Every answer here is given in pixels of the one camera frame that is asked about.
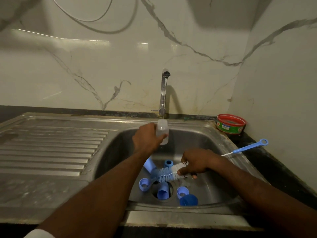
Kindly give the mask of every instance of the human hand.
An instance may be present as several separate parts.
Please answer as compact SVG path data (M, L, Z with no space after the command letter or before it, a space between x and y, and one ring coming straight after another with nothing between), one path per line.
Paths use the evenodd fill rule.
M156 125L154 123L149 123L141 126L137 130L132 137L135 152L151 155L159 147L168 134L156 137L155 129Z
M194 179L197 179L197 173L206 172L207 168L216 168L219 161L224 158L220 155L215 154L209 149L193 148L186 150L183 153L181 162L188 162L188 165L177 171L178 175L192 174Z

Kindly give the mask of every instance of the white marble wall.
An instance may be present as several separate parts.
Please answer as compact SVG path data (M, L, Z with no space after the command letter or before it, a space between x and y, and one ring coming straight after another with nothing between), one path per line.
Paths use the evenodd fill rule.
M317 191L317 0L261 0L229 112Z
M110 0L56 0L94 19ZM52 0L0 0L0 105L228 110L258 0L113 0L78 24Z

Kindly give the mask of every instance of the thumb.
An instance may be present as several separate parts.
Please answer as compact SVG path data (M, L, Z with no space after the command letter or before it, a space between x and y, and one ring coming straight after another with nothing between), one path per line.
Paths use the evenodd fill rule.
M178 171L177 171L177 174L179 176L184 176L188 173L191 173L191 168L189 166L186 166L186 167L183 167L183 168L180 168Z
M167 136L168 136L168 134L162 134L162 135L158 136L156 139L157 144L160 145Z

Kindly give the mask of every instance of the plastic bottle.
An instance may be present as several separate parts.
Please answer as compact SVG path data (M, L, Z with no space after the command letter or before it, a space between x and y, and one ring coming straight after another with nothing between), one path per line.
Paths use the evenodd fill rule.
M162 134L168 134L168 125L166 119L158 120L158 124L156 126L156 136L161 136ZM161 145L165 145L168 143L168 137L166 137Z

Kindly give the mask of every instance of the marble backsplash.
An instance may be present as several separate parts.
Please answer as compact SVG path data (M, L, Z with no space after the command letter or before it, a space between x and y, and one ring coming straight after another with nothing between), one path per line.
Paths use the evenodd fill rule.
M93 19L111 0L56 1ZM257 3L113 0L80 23L52 0L0 0L0 104L150 112L167 68L169 113L227 112Z

